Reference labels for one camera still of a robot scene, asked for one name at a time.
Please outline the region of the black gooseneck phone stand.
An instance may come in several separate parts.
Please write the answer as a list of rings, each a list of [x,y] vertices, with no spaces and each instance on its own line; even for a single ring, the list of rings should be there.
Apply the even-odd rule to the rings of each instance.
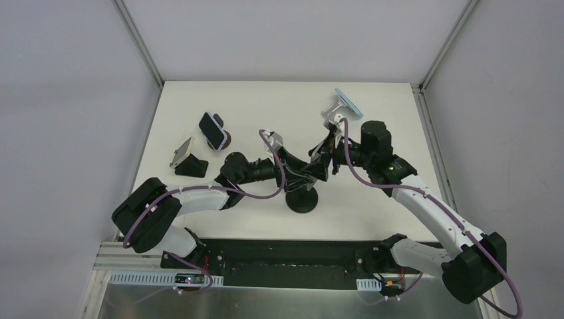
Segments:
[[[309,213],[319,202],[319,195],[315,183],[297,187],[285,187],[285,202],[290,210],[295,213]]]

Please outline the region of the light blue cased phone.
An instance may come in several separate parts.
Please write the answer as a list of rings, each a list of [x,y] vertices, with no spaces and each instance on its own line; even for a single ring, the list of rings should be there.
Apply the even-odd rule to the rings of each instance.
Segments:
[[[337,93],[337,100],[341,106],[348,108],[359,118],[364,116],[360,109],[342,92],[342,90],[335,88],[335,92]]]

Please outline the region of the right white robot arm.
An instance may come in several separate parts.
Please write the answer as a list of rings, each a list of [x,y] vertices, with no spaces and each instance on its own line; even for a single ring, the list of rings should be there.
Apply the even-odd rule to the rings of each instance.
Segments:
[[[309,155],[314,163],[361,167],[366,185],[383,190],[409,210],[438,240],[437,249],[396,234],[385,240],[378,265],[386,272],[405,266],[439,278],[459,302],[470,304],[503,280],[507,267],[507,243],[496,232],[486,234],[435,197],[416,169],[394,153],[392,135],[381,121],[367,121],[360,142],[350,139],[344,120],[325,122],[328,136]]]

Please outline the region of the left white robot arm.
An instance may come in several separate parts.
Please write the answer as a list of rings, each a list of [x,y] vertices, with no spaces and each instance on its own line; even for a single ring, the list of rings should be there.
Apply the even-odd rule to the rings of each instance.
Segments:
[[[202,263],[204,246],[191,230],[175,227],[174,219],[197,211],[230,209],[245,197],[241,184],[270,179],[276,181],[277,192],[285,194],[290,210],[308,213],[319,202],[313,186],[327,180],[332,160],[326,147],[310,154],[306,163],[281,148],[277,155],[282,165],[278,166],[272,159],[250,162],[242,153],[233,152],[213,181],[176,189],[151,177],[114,210],[112,222],[124,235],[124,246],[135,253],[159,249],[176,255],[186,268],[196,268]]]

